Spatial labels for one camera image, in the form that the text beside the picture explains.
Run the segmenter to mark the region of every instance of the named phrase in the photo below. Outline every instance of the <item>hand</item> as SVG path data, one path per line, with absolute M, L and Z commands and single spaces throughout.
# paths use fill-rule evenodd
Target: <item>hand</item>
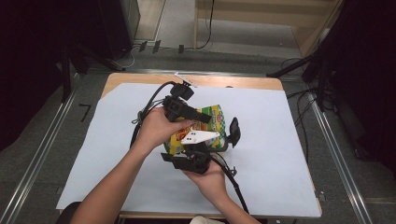
M 189 127 L 191 124 L 192 122 L 187 119 L 180 122 L 169 122 L 165 116 L 165 109 L 163 107 L 155 107 L 143 120 L 135 143 L 143 146 L 148 155 L 152 149 L 163 144 L 172 134 Z
M 209 163 L 209 169 L 203 175 L 194 172 L 183 171 L 194 182 L 201 193 L 213 204 L 228 198 L 225 188 L 224 173 L 215 162 Z

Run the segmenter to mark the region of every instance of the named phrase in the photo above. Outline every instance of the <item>table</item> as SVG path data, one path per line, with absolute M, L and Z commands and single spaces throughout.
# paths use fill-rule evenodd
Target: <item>table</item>
M 227 125 L 230 117 L 239 119 L 241 140 L 235 148 L 226 151 L 224 158 L 238 171 L 235 180 L 250 213 L 256 218 L 320 217 L 320 205 L 280 81 L 258 77 L 185 77 L 200 86 L 193 89 L 195 94 L 189 105 L 201 107 L 220 101 Z M 57 209 L 81 201 L 117 164 L 129 148 L 134 128 L 131 120 L 159 84 L 169 80 L 180 82 L 174 76 L 159 74 L 109 76 Z M 159 97 L 161 93 L 169 94 L 169 90 L 164 88 Z M 239 93 L 244 93 L 244 101 L 237 99 Z M 251 104 L 249 100 L 261 103 L 249 109 L 246 107 Z M 258 112 L 265 116 L 250 117 Z M 164 162 L 160 152 L 164 152 L 163 147 L 155 148 L 147 157 L 120 216 L 188 218 L 199 214 L 220 218 L 220 213 L 198 188 L 171 163 Z M 239 203 L 229 181 L 227 189 L 230 197 Z
M 305 57 L 315 49 L 323 31 L 332 26 L 342 3 L 342 0 L 216 0 L 213 20 L 290 26 Z M 195 0 L 195 48 L 198 19 L 210 19 L 211 7 L 212 0 Z

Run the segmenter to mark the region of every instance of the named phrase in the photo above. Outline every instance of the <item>wooden table edge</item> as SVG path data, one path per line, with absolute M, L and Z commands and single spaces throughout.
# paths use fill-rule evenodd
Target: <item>wooden table edge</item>
M 283 91 L 280 80 L 272 77 L 203 76 L 199 73 L 196 75 L 183 75 L 183 77 L 198 86 Z M 101 98 L 116 89 L 121 83 L 163 84 L 167 81 L 182 82 L 181 79 L 166 74 L 113 73 L 108 76 Z
M 222 214 L 194 214 L 194 213 L 156 213 L 156 212 L 120 212 L 120 218 L 194 218 L 197 216 L 202 216 L 212 219 L 225 219 Z M 317 218 L 317 217 L 279 217 L 279 216 L 255 216 L 256 219 L 266 219 L 266 218 Z

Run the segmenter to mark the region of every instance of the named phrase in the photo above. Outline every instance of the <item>metal rail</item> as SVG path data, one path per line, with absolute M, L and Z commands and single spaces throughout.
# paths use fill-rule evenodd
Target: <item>metal rail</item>
M 64 118 L 67 115 L 70 105 L 73 103 L 81 78 L 78 74 L 75 74 L 74 80 L 77 82 L 76 87 L 72 90 L 67 100 L 60 105 L 54 119 L 52 120 L 46 134 L 44 135 L 40 143 L 40 146 L 38 147 L 28 168 L 26 169 L 25 174 L 23 175 L 20 183 L 16 187 L 11 197 L 11 200 L 9 201 L 7 208 L 0 219 L 0 224 L 14 223 L 16 221 L 18 213 L 21 211 L 21 208 L 30 192 L 30 189 L 35 183 L 38 172 L 40 171 L 44 160 L 50 152 L 50 147 L 52 146 L 56 134 L 58 133 L 62 126 L 62 123 L 64 122 Z
M 310 100 L 313 100 L 314 96 L 312 94 L 309 94 L 309 98 Z M 329 146 L 329 150 L 332 154 L 332 159 L 335 163 L 335 167 L 337 168 L 338 174 L 343 181 L 344 187 L 346 189 L 346 194 L 352 204 L 353 210 L 355 211 L 359 223 L 373 223 L 365 205 L 365 202 L 361 196 L 361 192 L 359 191 L 359 188 L 355 183 L 352 174 L 349 171 L 347 162 L 344 160 L 341 149 L 337 144 L 334 134 L 332 133 L 332 129 L 330 127 L 329 121 L 326 118 L 325 113 L 322 113 L 320 111 L 316 102 L 313 103 L 313 109 L 318 119 L 320 129 L 323 131 L 323 135 L 326 139 L 327 145 Z

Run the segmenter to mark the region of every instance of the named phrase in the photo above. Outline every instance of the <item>metal frame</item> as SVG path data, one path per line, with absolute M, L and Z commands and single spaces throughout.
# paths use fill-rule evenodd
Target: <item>metal frame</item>
M 148 74 L 169 74 L 173 75 L 175 72 L 178 72 L 180 75 L 201 75 L 201 76 L 220 76 L 220 77 L 266 77 L 265 74 L 243 74 L 243 73 L 224 73 L 224 72 L 199 72 L 199 71 L 177 71 L 177 70 L 155 70 L 155 69 L 133 69 L 130 71 L 126 71 L 125 73 L 148 73 Z M 0 224 L 3 223 L 14 223 L 18 213 L 21 211 L 21 207 L 32 188 L 35 178 L 38 175 L 38 172 L 41 169 L 44 160 L 46 159 L 50 147 L 56 137 L 57 132 L 59 131 L 62 123 L 64 121 L 67 112 L 73 103 L 73 100 L 76 95 L 76 91 L 83 77 L 79 74 L 75 74 L 74 82 L 76 83 L 75 88 L 72 90 L 69 98 L 60 105 L 58 112 L 53 119 L 51 125 L 49 126 L 40 146 L 37 149 L 35 156 L 33 157 L 29 167 L 27 168 L 21 182 L 15 189 L 13 196 L 5 210 L 5 213 L 2 215 L 0 219 Z M 282 81 L 295 81 L 296 77 L 290 78 L 281 78 Z M 314 99 L 313 94 L 309 94 L 310 100 Z M 332 133 L 331 126 L 329 121 L 327 121 L 325 113 L 322 113 L 318 105 L 313 103 L 313 109 L 315 115 L 318 119 L 318 124 L 323 132 L 323 135 L 326 139 L 326 142 L 329 146 L 329 150 L 332 154 L 332 159 L 335 163 L 335 166 L 338 170 L 338 173 L 343 181 L 343 184 L 346 188 L 347 196 L 352 204 L 352 207 L 356 213 L 359 223 L 361 224 L 369 224 L 373 223 L 370 214 L 367 210 L 365 202 L 361 196 L 359 188 L 355 183 L 352 174 L 349 171 L 346 161 L 342 155 L 340 147 L 337 144 L 337 141 Z
M 314 95 L 309 94 L 309 98 L 309 100 L 314 100 Z M 363 200 L 363 197 L 361 196 L 361 192 L 359 191 L 359 188 L 352 176 L 352 173 L 350 173 L 349 171 L 347 162 L 344 160 L 341 149 L 337 144 L 334 134 L 332 133 L 332 128 L 326 118 L 326 114 L 320 111 L 316 102 L 314 102 L 312 106 L 318 119 L 320 129 L 323 132 L 327 145 L 329 146 L 329 150 L 332 154 L 332 160 L 334 161 L 338 174 L 343 181 L 344 187 L 346 188 L 346 194 L 350 200 L 350 203 L 352 204 L 353 210 L 355 211 L 359 223 L 373 223 L 369 211 L 367 210 L 366 204 Z

